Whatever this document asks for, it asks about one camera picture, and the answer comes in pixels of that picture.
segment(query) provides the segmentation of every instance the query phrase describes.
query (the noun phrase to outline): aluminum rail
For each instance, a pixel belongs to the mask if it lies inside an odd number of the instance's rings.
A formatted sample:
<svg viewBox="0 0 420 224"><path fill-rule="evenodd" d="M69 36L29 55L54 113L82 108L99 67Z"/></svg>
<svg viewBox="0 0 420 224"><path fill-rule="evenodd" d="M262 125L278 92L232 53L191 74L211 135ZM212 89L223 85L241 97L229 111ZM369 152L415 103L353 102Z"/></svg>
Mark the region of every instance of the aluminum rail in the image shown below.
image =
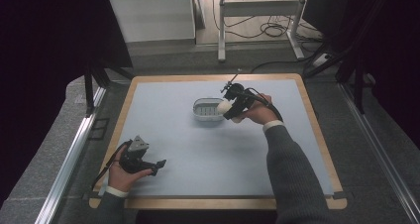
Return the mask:
<svg viewBox="0 0 420 224"><path fill-rule="evenodd" d="M105 94L105 88L98 88L94 96L94 106L97 107ZM53 216L58 208L58 204L61 200L62 194L70 180L71 174L76 166L77 160L83 150L84 144L87 140L89 131L92 127L93 121L95 120L97 110L95 109L90 117L84 118L77 131L76 136L71 144L71 147L65 157L65 160L55 178L49 195L47 196L44 206L38 215L35 223L50 223Z"/></svg>
<svg viewBox="0 0 420 224"><path fill-rule="evenodd" d="M356 117L364 135L367 138L367 141L376 156L376 159L382 168L385 176L387 177L389 183L391 184L395 194L397 195L399 201L401 202L402 207L408 215L411 223L419 224L420 223L420 209L419 205L413 196L412 192L408 188L404 179L399 174L398 170L393 165L391 159L389 158L386 150L383 148L379 138L376 136L376 133L373 131L373 128L370 126L367 117L364 114L359 112L359 109L356 107L353 102L353 94L350 88L347 85L339 84L340 89L342 90L345 99L351 108L353 115Z"/></svg>

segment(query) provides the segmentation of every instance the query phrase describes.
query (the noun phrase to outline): sleeve cuff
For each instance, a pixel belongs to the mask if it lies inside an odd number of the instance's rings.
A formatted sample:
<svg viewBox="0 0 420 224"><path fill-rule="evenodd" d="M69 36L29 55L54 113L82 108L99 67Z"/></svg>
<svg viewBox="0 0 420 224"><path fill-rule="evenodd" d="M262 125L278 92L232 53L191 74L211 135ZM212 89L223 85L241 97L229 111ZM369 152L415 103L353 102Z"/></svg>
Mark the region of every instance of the sleeve cuff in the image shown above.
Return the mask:
<svg viewBox="0 0 420 224"><path fill-rule="evenodd" d="M106 189L105 189L105 191L106 192L109 192L109 193L111 193L111 194L113 194L115 196L124 197L124 198L129 195L128 192L120 191L120 190L118 190L118 189L116 189L116 188L114 188L112 186L107 186Z"/></svg>
<svg viewBox="0 0 420 224"><path fill-rule="evenodd" d="M274 126L284 126L284 123L281 122L280 120L274 120L271 122L267 122L262 126L262 130L265 132L266 130L268 130L268 128L274 127Z"/></svg>

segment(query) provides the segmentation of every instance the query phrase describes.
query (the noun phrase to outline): white board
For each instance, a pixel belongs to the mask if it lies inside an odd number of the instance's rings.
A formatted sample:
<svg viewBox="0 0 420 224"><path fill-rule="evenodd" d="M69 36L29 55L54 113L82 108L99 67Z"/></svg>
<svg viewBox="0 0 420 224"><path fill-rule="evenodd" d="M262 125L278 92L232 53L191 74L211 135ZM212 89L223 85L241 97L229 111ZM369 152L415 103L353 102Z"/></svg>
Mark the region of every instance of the white board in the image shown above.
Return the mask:
<svg viewBox="0 0 420 224"><path fill-rule="evenodd" d="M272 96L291 137L314 168L324 194L332 195L333 187L296 82L292 79L235 82ZM204 97L222 98L220 90L224 85L223 81L138 84L119 144L140 135L150 144L143 160L167 162L157 176L139 180L130 195L273 197L262 125L249 119L240 124L194 119L194 102Z"/></svg>

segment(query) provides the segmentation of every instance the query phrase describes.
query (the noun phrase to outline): metal frame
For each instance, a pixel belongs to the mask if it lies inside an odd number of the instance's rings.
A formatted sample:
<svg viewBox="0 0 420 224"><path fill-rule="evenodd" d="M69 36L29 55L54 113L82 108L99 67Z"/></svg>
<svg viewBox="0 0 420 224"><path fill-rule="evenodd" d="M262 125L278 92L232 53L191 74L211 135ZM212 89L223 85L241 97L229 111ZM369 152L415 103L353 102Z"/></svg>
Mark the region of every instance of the metal frame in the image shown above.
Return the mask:
<svg viewBox="0 0 420 224"><path fill-rule="evenodd" d="M376 133L370 126L367 117L359 111L358 107L353 102L354 98L350 88L347 85L343 85L341 83L339 84L339 87L342 90L345 99L351 108L351 111L353 112L353 115L362 128L362 131L367 138L373 154L376 156L377 162L385 173L385 176L395 191L395 194L401 202L402 207L407 213L408 218L410 219L411 223L419 224L420 209L414 195L411 193L404 179L402 179L398 170L393 165L379 138L376 136Z"/></svg>
<svg viewBox="0 0 420 224"><path fill-rule="evenodd" d="M98 88L94 97L94 105L97 107L106 92L105 88ZM53 219L59 202L61 200L62 194L70 180L71 174L76 166L77 160L80 156L81 151L83 150L84 144L87 140L89 131L92 127L93 121L96 117L96 109L89 117L83 118L81 125L77 131L76 136L71 144L71 147L65 157L65 160L58 172L58 175L55 178L55 181L52 185L49 195L47 196L44 206L38 215L38 218L35 223L50 223Z"/></svg>
<svg viewBox="0 0 420 224"><path fill-rule="evenodd" d="M225 2L220 0L220 29L218 59L226 60L225 17L246 16L295 16L291 29L286 35L297 59L305 58L296 40L296 31L302 17L306 0L268 1L268 2Z"/></svg>

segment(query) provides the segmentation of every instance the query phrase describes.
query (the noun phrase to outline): hand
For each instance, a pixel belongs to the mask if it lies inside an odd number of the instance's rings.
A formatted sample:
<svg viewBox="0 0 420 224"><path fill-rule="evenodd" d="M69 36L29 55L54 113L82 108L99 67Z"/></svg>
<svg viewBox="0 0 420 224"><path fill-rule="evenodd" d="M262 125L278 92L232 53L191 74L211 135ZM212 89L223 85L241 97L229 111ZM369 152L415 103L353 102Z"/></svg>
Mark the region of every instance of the hand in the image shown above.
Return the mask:
<svg viewBox="0 0 420 224"><path fill-rule="evenodd" d="M151 174L153 171L149 169L141 170L136 173L127 173L125 172L119 164L119 160L121 158L121 154L124 150L127 149L127 146L124 145L115 157L114 162L109 167L109 182L108 185L114 187L120 191L128 192L130 191L133 184L136 182L137 179L147 176Z"/></svg>
<svg viewBox="0 0 420 224"><path fill-rule="evenodd" d="M271 96L261 93L261 97L265 98L271 103ZM274 112L267 108L264 104L259 101L255 101L254 104L247 111L243 112L239 118L250 118L253 122L264 125L267 122L278 120Z"/></svg>

